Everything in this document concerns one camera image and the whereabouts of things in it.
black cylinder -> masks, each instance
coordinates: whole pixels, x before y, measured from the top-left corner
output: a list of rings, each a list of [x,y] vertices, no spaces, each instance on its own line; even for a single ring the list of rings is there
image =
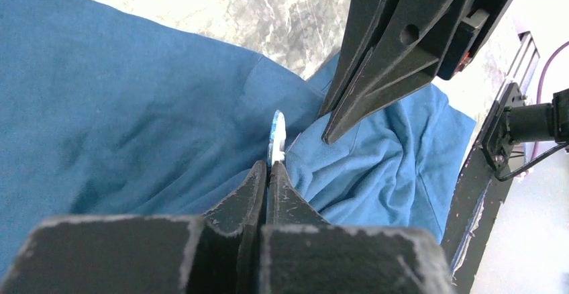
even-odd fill
[[[510,143],[554,140],[552,104],[514,107],[506,114]]]

folded fabric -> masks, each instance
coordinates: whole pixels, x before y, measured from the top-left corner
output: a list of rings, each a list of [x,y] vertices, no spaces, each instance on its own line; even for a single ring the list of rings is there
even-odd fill
[[[334,60],[305,82],[90,0],[0,0],[0,36],[0,276],[51,215],[208,210],[266,158],[276,109],[291,179],[331,223],[441,238],[474,123],[434,86],[328,146]]]

black cable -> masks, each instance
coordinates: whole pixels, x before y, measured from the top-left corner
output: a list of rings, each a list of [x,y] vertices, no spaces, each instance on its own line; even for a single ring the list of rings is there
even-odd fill
[[[553,153],[566,148],[567,146],[569,146],[569,142],[568,143],[563,143],[563,144],[559,144],[554,146],[553,148],[550,148],[549,150],[545,151],[543,154],[541,154],[540,156],[538,156],[537,158],[534,158],[532,161],[528,162],[527,164],[524,164],[522,167],[518,168],[517,170],[514,170],[513,172],[505,175],[505,176],[500,176],[500,173],[502,173],[502,171],[504,170],[504,168],[506,166],[508,166],[508,163],[505,162],[504,164],[502,164],[502,166],[500,166],[497,170],[496,173],[494,174],[494,176],[496,177],[496,179],[498,179],[498,181],[504,182],[507,181],[509,179],[512,179],[513,177],[519,175],[520,173],[527,171],[527,169],[533,167],[534,165],[536,165],[537,163],[545,160],[548,156],[552,155]]]

white surface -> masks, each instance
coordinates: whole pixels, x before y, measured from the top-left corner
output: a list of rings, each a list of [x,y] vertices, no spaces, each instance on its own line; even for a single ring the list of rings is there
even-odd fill
[[[545,61],[569,40],[569,0],[514,0],[520,30],[531,30],[541,61],[528,90],[535,100]],[[569,51],[558,55],[546,77],[542,102],[569,88]],[[539,151],[552,143],[540,144]],[[569,155],[558,152],[515,181],[495,226],[471,293],[569,293]]]

screw hole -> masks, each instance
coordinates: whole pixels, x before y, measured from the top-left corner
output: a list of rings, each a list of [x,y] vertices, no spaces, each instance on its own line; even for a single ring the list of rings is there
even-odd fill
[[[408,24],[401,31],[401,42],[408,46],[419,39],[419,28],[414,24]]]

